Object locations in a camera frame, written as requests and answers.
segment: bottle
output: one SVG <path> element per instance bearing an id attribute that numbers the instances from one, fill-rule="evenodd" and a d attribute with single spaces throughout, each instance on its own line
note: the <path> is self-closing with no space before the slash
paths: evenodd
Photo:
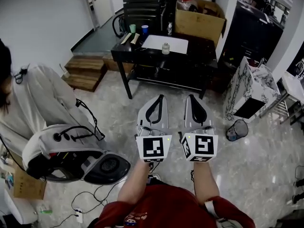
<path id="1" fill-rule="evenodd" d="M 168 36 L 172 35 L 172 27 L 173 27 L 172 22 L 169 22 L 169 25 L 167 27 Z"/>
<path id="2" fill-rule="evenodd" d="M 163 44 L 162 53 L 168 55 L 170 53 L 170 45 L 168 43 Z"/>

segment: blue cup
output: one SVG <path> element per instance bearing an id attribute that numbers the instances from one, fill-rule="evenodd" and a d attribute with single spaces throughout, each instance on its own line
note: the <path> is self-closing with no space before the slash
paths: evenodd
<path id="1" fill-rule="evenodd" d="M 147 35 L 148 34 L 148 28 L 149 28 L 149 26 L 148 25 L 143 25 L 142 26 L 142 34 L 143 35 Z"/>

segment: trash can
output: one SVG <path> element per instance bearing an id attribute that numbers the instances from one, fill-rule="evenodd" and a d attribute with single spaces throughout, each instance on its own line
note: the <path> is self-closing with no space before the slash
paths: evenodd
<path id="1" fill-rule="evenodd" d="M 236 120 L 236 122 L 227 130 L 226 137 L 233 142 L 240 138 L 246 137 L 248 134 L 248 126 L 243 120 Z"/>

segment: black table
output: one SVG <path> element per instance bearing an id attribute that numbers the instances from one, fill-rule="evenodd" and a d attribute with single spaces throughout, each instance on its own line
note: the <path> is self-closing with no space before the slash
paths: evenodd
<path id="1" fill-rule="evenodd" d="M 123 45 L 124 37 L 112 48 L 112 56 L 117 62 L 129 99 L 132 94 L 129 80 L 145 81 L 199 93 L 202 99 L 207 84 L 218 68 L 214 43 L 211 40 L 183 34 L 173 34 L 174 38 L 189 41 L 187 54 L 170 52 L 162 54 L 162 50 L 142 48 L 145 36 L 139 36 L 136 45 L 131 44 L 131 35 Z M 126 76 L 123 62 L 134 64 Z"/>

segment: power strip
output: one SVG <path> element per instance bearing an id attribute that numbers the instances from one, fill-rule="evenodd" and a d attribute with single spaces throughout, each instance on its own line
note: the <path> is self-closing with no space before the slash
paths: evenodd
<path id="1" fill-rule="evenodd" d="M 80 212 L 82 212 L 83 210 L 82 209 L 77 209 L 77 210 L 78 210 L 78 212 L 76 211 L 76 214 L 78 215 L 78 217 L 76 217 L 76 220 L 78 223 L 82 224 L 84 222 L 84 215 L 83 215 L 83 213 L 80 213 Z"/>

